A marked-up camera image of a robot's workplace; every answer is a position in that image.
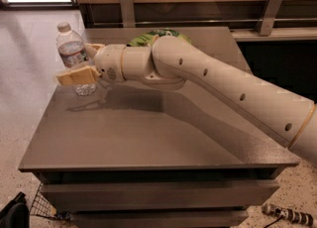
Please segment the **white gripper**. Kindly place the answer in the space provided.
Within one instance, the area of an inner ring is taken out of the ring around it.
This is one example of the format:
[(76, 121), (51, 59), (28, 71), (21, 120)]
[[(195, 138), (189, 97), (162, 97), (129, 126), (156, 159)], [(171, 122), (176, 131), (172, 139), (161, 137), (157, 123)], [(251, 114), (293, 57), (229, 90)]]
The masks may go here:
[(109, 83), (125, 81), (122, 69), (125, 45), (88, 44), (85, 49), (90, 58), (94, 58), (95, 66), (86, 65), (58, 73), (55, 77), (60, 85), (84, 85), (96, 83), (101, 76)]

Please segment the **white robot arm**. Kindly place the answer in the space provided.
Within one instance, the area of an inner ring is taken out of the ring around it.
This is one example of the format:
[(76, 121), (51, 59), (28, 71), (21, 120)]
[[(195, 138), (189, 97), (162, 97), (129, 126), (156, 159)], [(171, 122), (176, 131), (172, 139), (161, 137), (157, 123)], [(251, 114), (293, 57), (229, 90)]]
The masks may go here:
[(61, 85), (135, 80), (158, 89), (179, 89), (189, 80), (236, 110), (301, 159), (317, 165), (314, 101), (202, 52), (184, 39), (158, 37), (145, 47), (88, 45), (86, 63), (56, 75)]

